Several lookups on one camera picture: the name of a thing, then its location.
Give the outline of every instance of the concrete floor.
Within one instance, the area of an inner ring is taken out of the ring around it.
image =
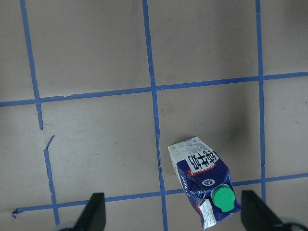
[[[307,11],[2,0],[0,230],[49,231],[105,192],[106,231],[200,231],[167,151],[194,136],[229,166],[239,201],[254,190],[308,225]],[[244,230],[240,213],[209,230]]]

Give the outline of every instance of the blue tape line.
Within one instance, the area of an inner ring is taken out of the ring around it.
[[[37,210],[44,210],[44,209],[52,209],[52,205],[39,205],[39,206],[30,206],[30,207],[22,207],[22,208],[17,208],[12,212],[13,214],[19,214],[22,212],[28,212],[28,211],[37,211]]]
[[[164,225],[164,231],[168,231],[165,184],[164,184],[163,172],[161,168],[161,157],[160,157],[160,150],[159,150],[160,130],[159,130],[159,117],[158,117],[158,99],[157,99],[155,73],[154,73],[154,65],[153,65],[150,21],[149,21],[149,11],[148,11],[148,1],[147,0],[142,0],[142,7],[143,7],[145,40],[146,40],[146,47],[147,47],[147,54],[148,54],[149,74],[150,74],[151,87],[152,87],[153,115],[154,115],[154,126],[155,126],[159,185],[160,185],[160,192],[161,192],[161,197],[162,197],[163,225]]]
[[[263,86],[263,54],[262,54],[262,30],[261,30],[261,5],[256,0],[257,23],[257,51],[258,51],[258,77],[259,77],[259,106],[260,106],[260,162],[261,162],[261,197],[266,201],[265,185],[265,129],[264,129],[264,86]]]
[[[31,36],[30,36],[30,29],[29,29],[25,0],[20,0],[20,8],[21,8],[21,14],[22,14],[23,24],[24,24],[26,47],[27,47],[28,60],[29,60],[29,66],[30,66],[30,72],[31,72],[34,98],[36,101],[36,107],[37,107],[37,112],[38,112],[38,119],[39,119],[38,124],[39,124],[39,129],[43,130],[42,108],[41,108],[41,104],[39,101],[39,91],[38,91],[39,88],[38,88],[38,82],[37,82],[36,73],[35,73],[35,65],[34,65],[34,58],[33,58],[33,53],[32,53]]]
[[[149,192],[149,193],[140,193],[140,194],[133,194],[133,195],[125,195],[125,196],[107,197],[105,201],[106,202],[123,201],[123,200],[154,197],[154,196],[161,196],[161,192]]]
[[[258,80],[259,80],[258,76],[242,77],[242,78],[228,78],[228,79],[201,81],[201,82],[193,82],[193,83],[161,85],[161,86],[157,86],[156,89],[157,90],[167,90],[167,89],[195,88],[195,87],[213,86],[213,85],[221,85],[221,84],[251,82],[251,81],[258,81]]]
[[[306,76],[308,76],[308,72],[294,72],[294,73],[286,73],[286,74],[268,75],[268,76],[264,76],[264,79],[271,80],[271,79],[306,77]]]
[[[172,194],[178,194],[178,193],[184,193],[183,189],[173,189],[173,190],[167,190],[166,195],[172,195]]]
[[[259,104],[260,104],[260,152],[261,152],[261,197],[266,201],[265,185],[265,121],[264,121],[264,86],[263,81],[259,82]]]
[[[147,198],[147,197],[154,197],[154,196],[160,196],[160,195],[161,195],[160,192],[149,192],[149,193],[147,192],[147,193],[140,193],[140,194],[133,194],[133,195],[106,197],[105,202]],[[77,206],[77,205],[86,205],[87,203],[88,203],[88,200],[87,201],[74,201],[74,202],[58,204],[58,207],[62,208],[62,207],[71,207],[71,206]]]
[[[53,181],[52,181],[52,170],[51,170],[51,164],[50,164],[50,159],[49,159],[49,151],[48,151],[48,147],[49,147],[53,138],[54,138],[54,135],[50,138],[46,148],[44,149],[44,157],[45,157],[45,163],[46,163],[46,168],[47,168],[47,176],[48,176],[48,180],[49,180],[48,183],[49,183],[49,189],[50,189],[50,193],[51,193],[51,202],[52,202],[54,219],[55,219],[56,225],[59,225],[60,224],[60,218],[59,218],[59,213],[58,213],[56,193],[55,193]]]
[[[135,93],[143,93],[143,92],[151,92],[151,91],[152,91],[152,88],[150,87],[124,89],[124,90],[110,90],[110,91],[102,91],[102,92],[74,94],[70,96],[51,96],[51,97],[41,98],[40,100],[42,103],[46,103],[46,102],[54,102],[54,101],[86,99],[86,98],[104,97],[104,96],[112,96],[112,95],[135,94]]]
[[[308,76],[308,72],[294,72],[294,73],[264,76],[264,80],[292,78],[292,77],[306,77],[306,76]],[[220,80],[210,80],[210,81],[201,81],[201,82],[192,82],[192,83],[179,83],[179,84],[156,86],[156,90],[194,88],[194,87],[221,85],[221,84],[251,82],[251,81],[258,81],[258,80],[259,80],[258,76],[253,76],[253,77],[220,79]],[[40,98],[40,102],[47,103],[47,102],[56,102],[56,101],[65,101],[65,100],[96,98],[96,97],[104,97],[104,96],[112,96],[112,95],[135,94],[135,93],[143,93],[143,92],[151,92],[151,91],[152,91],[151,87],[124,89],[124,90],[111,90],[111,91],[73,94],[70,96],[43,97],[43,98]],[[29,104],[35,104],[35,103],[36,103],[36,100],[7,101],[7,102],[0,102],[0,107],[29,105]]]
[[[256,179],[256,180],[245,180],[245,181],[238,181],[238,182],[233,182],[232,186],[237,187],[237,186],[244,186],[244,185],[250,185],[250,184],[259,184],[261,183],[261,179]]]
[[[280,176],[280,177],[271,177],[271,178],[266,178],[265,181],[266,182],[274,182],[274,181],[300,179],[300,178],[306,178],[306,177],[308,177],[308,173],[301,173],[301,174],[294,174],[294,175],[287,175],[287,176]],[[232,185],[234,187],[237,187],[237,186],[259,184],[259,183],[261,183],[261,179],[233,182]],[[167,191],[164,192],[164,195],[172,195],[172,194],[179,194],[179,193],[184,193],[184,190],[183,189],[167,190]],[[105,198],[105,201],[106,202],[122,201],[122,200],[154,197],[154,196],[160,196],[160,195],[161,195],[161,192],[149,192],[149,193],[140,193],[140,194],[133,194],[133,195],[107,197],[107,198]],[[74,201],[74,202],[57,204],[57,207],[61,208],[61,207],[86,205],[87,203],[88,203],[88,200],[86,200],[86,201]],[[31,207],[22,207],[22,208],[15,209],[12,212],[12,215],[22,213],[22,212],[27,212],[27,211],[36,211],[36,210],[52,209],[52,208],[54,208],[53,205],[39,205],[39,206],[31,206]]]
[[[16,100],[16,101],[0,102],[0,107],[10,107],[10,106],[29,105],[29,104],[35,104],[35,100]]]
[[[288,176],[281,176],[281,177],[270,177],[270,178],[266,178],[265,181],[274,182],[274,181],[281,181],[281,180],[299,179],[299,178],[304,178],[304,177],[308,177],[308,172],[301,173],[301,174],[288,175]]]
[[[258,52],[258,74],[263,77],[263,54],[262,54],[262,30],[261,30],[261,5],[256,0],[256,22],[257,22],[257,52]]]

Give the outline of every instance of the blue tape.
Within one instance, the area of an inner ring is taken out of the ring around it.
[[[281,181],[281,180],[299,179],[299,178],[304,178],[304,177],[308,177],[308,172],[301,173],[301,174],[288,175],[288,176],[266,178],[265,181],[274,182],[274,181]]]
[[[258,74],[263,78],[263,53],[262,53],[262,30],[261,30],[261,5],[256,0],[256,22],[257,22],[257,51],[258,51]]]
[[[158,175],[159,175],[160,192],[161,192],[161,197],[162,197],[163,225],[164,225],[164,231],[168,231],[165,184],[164,184],[164,177],[163,177],[163,172],[162,172],[162,168],[161,168],[161,158],[160,158],[160,150],[159,150],[160,130],[159,130],[159,116],[158,116],[158,99],[157,99],[157,91],[156,91],[153,54],[152,54],[152,43],[151,43],[151,32],[150,32],[150,22],[149,22],[149,11],[148,11],[148,1],[147,0],[142,0],[142,7],[143,7],[145,40],[146,40],[146,47],[147,47],[147,54],[148,54],[149,74],[150,74],[151,88],[152,88],[153,115],[154,115],[154,126],[155,126],[157,162],[158,162]]]
[[[264,79],[271,80],[271,79],[306,77],[306,76],[308,76],[308,72],[294,72],[294,73],[286,73],[286,74],[268,75],[268,76],[264,76]]]
[[[37,82],[36,73],[35,73],[35,65],[34,65],[34,58],[33,58],[33,53],[32,53],[31,36],[30,36],[30,29],[29,29],[25,0],[20,0],[20,8],[21,8],[21,14],[22,14],[23,24],[24,24],[26,47],[27,47],[28,60],[29,60],[29,66],[30,66],[30,72],[31,72],[34,98],[36,101],[37,112],[38,112],[38,119],[39,119],[38,124],[39,124],[39,129],[43,130],[44,127],[43,127],[43,118],[42,118],[42,108],[41,108],[41,104],[39,101],[39,91],[38,91],[39,88],[38,88],[38,82]]]
[[[172,195],[172,194],[178,194],[178,193],[183,193],[183,189],[173,189],[173,190],[167,190],[166,195]]]
[[[263,54],[262,54],[262,30],[261,30],[261,5],[256,0],[257,23],[257,51],[258,51],[258,78],[259,78],[259,107],[260,107],[260,162],[261,162],[261,197],[266,201],[265,185],[265,129],[264,129],[264,86],[263,86]]]
[[[0,102],[0,107],[10,107],[10,106],[29,105],[29,104],[35,104],[35,100],[16,100],[16,101]]]
[[[167,89],[195,88],[195,87],[213,86],[213,85],[221,85],[221,84],[251,82],[251,81],[258,81],[258,80],[259,80],[258,76],[242,77],[242,78],[228,78],[228,79],[210,80],[210,81],[193,82],[193,83],[161,85],[161,86],[157,86],[156,89],[157,90],[167,90]]]
[[[37,210],[52,209],[52,208],[53,208],[52,205],[39,205],[39,206],[17,208],[12,212],[12,217],[16,218],[15,214],[19,214],[22,212],[37,211]]]
[[[237,187],[237,186],[244,186],[244,185],[250,185],[250,184],[260,184],[261,182],[262,182],[261,179],[257,179],[257,180],[244,180],[244,181],[233,182],[232,185],[234,187]]]
[[[294,72],[294,73],[286,73],[286,74],[268,75],[268,76],[264,76],[264,79],[271,80],[271,79],[306,77],[306,76],[308,76],[308,72]],[[201,82],[192,82],[192,83],[179,83],[179,84],[156,86],[156,90],[195,88],[195,87],[213,86],[213,85],[221,85],[221,84],[251,82],[251,81],[258,81],[258,80],[259,80],[258,76],[253,76],[253,77],[220,79],[220,80],[210,80],[210,81],[201,81]],[[102,91],[102,92],[73,94],[70,96],[43,97],[43,98],[40,98],[40,102],[47,103],[47,102],[56,102],[56,101],[65,101],[65,100],[105,97],[105,96],[113,96],[113,95],[135,94],[135,93],[143,93],[143,92],[151,92],[151,91],[152,91],[151,87],[124,89],[124,90],[111,90],[111,91]],[[36,103],[36,100],[7,101],[7,102],[0,102],[0,107],[28,105],[28,104],[35,104],[35,103]]]
[[[60,224],[60,218],[59,218],[59,213],[58,213],[56,193],[55,193],[53,181],[52,181],[52,170],[51,170],[51,164],[50,164],[50,159],[49,159],[49,151],[48,151],[48,147],[49,147],[53,138],[54,138],[54,135],[50,138],[46,148],[44,149],[44,157],[45,157],[45,164],[46,164],[46,168],[47,168],[47,176],[48,176],[48,180],[49,180],[48,183],[49,183],[49,189],[50,189],[50,193],[51,193],[51,202],[52,202],[54,219],[55,219],[56,225],[59,225]]]
[[[259,82],[259,104],[260,104],[260,152],[261,152],[261,197],[266,201],[265,185],[265,121],[264,121],[264,86],[263,81]]]
[[[287,175],[287,176],[280,176],[280,177],[265,178],[265,181],[266,182],[274,182],[274,181],[300,179],[300,178],[306,178],[306,177],[308,177],[308,173],[301,173],[301,174],[294,174],[294,175]],[[237,187],[237,186],[244,186],[244,185],[250,185],[250,184],[259,184],[259,183],[261,183],[261,179],[233,182],[232,185],[234,187]],[[164,195],[172,195],[172,194],[179,194],[179,193],[184,193],[184,190],[183,189],[167,190],[163,194]],[[140,194],[133,194],[133,195],[107,197],[107,198],[105,198],[105,201],[106,202],[122,201],[122,200],[147,198],[147,197],[154,197],[154,196],[161,196],[161,195],[162,195],[161,192],[149,192],[149,193],[140,193]],[[67,202],[67,203],[57,204],[57,207],[61,208],[61,207],[71,207],[71,206],[78,206],[78,205],[86,205],[87,203],[88,203],[88,200],[86,200],[86,201],[74,201],[74,202]],[[31,207],[22,207],[22,208],[15,209],[12,212],[12,216],[15,215],[15,214],[22,213],[22,212],[37,211],[37,210],[52,209],[52,208],[54,208],[53,205],[39,205],[39,206],[31,206]]]
[[[143,92],[151,92],[151,91],[152,91],[152,88],[150,88],[150,87],[148,87],[148,88],[124,89],[124,90],[110,90],[110,91],[102,91],[102,92],[74,94],[74,95],[70,95],[70,96],[44,97],[44,98],[41,98],[40,100],[41,100],[42,103],[46,103],[46,102],[54,102],[54,101],[96,98],[96,97],[104,97],[104,96],[112,96],[112,95],[135,94],[135,93],[143,93]]]
[[[106,202],[123,201],[123,200],[131,200],[131,199],[154,197],[154,196],[161,196],[161,192],[149,192],[149,193],[140,193],[140,194],[133,194],[133,195],[125,195],[125,196],[107,197],[105,201]]]

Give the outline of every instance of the logo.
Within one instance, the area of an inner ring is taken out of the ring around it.
[[[213,179],[206,179],[206,180],[202,181],[202,184],[204,186],[212,186],[213,184],[215,184],[215,181]]]
[[[185,190],[187,196],[190,196],[190,194],[188,193],[188,187],[187,187],[187,182],[185,180],[185,178],[183,176],[182,177],[182,186],[183,186],[183,189]]]

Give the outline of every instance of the barcode label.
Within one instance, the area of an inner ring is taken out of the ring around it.
[[[176,148],[180,152],[195,152],[200,150],[207,150],[208,147],[206,147],[204,144],[200,142],[201,140],[198,138],[192,138],[187,141],[183,141],[181,143],[175,144]]]
[[[209,227],[212,227],[213,225],[216,225],[216,219],[214,217],[212,205],[208,199],[206,199],[202,205],[199,206],[200,210],[202,212],[202,216],[204,219],[203,229],[207,229]]]

